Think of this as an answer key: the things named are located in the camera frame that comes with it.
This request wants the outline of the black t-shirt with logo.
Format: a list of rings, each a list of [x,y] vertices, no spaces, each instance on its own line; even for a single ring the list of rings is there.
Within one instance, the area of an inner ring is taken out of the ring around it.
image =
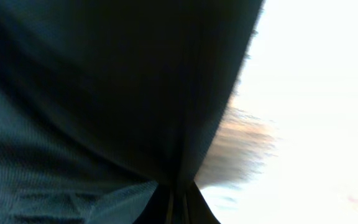
[[[0,223],[216,223],[195,175],[261,7],[0,0]]]

